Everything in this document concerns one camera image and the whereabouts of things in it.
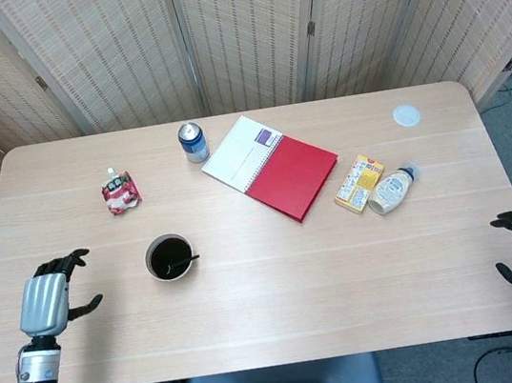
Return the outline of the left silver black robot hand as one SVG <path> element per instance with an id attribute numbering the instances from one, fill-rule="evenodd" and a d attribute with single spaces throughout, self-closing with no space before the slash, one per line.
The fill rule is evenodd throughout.
<path id="1" fill-rule="evenodd" d="M 75 267 L 84 267 L 83 259 L 90 251 L 76 249 L 64 257 L 41 264 L 23 290 L 20 331 L 30 338 L 57 336 L 69 321 L 94 312 L 103 300 L 96 295 L 91 302 L 81 307 L 70 308 L 69 287 Z"/>

